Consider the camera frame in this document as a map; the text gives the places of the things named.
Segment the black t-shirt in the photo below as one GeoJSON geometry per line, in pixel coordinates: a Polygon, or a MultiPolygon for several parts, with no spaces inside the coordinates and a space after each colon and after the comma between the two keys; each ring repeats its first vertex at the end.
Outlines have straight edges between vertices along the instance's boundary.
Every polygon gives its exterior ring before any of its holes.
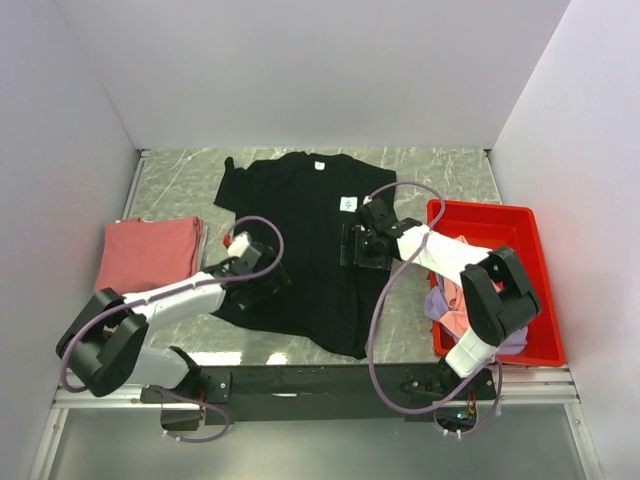
{"type": "Polygon", "coordinates": [[[227,158],[214,203],[238,218],[258,215],[278,227],[290,284],[252,307],[225,305],[218,317],[364,358],[373,309],[390,273],[341,265],[342,230],[357,224],[357,208],[375,190],[392,205],[396,179],[393,170],[345,154],[291,152],[246,168],[227,158]]]}

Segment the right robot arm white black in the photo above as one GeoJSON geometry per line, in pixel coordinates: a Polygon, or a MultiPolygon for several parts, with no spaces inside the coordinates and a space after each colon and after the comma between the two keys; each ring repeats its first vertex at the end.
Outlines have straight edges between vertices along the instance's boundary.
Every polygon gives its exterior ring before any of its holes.
{"type": "Polygon", "coordinates": [[[418,220],[400,220],[380,199],[357,208],[357,223],[343,227],[340,264],[389,270],[394,260],[419,265],[462,289],[470,328],[445,356],[439,374],[444,395],[460,399],[474,386],[473,372],[514,332],[542,310],[517,253],[489,250],[437,233],[418,220]]]}

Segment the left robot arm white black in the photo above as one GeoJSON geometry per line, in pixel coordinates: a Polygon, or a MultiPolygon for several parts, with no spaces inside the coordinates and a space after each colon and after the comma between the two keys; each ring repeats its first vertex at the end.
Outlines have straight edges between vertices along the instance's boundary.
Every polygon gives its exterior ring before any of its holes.
{"type": "Polygon", "coordinates": [[[239,235],[227,252],[222,262],[166,287],[94,294],[56,346],[62,387],[104,397],[139,383],[162,387],[179,402],[193,399],[200,388],[198,364],[179,348],[148,347],[146,339],[188,317],[229,305],[248,308],[289,283],[281,249],[239,235]]]}

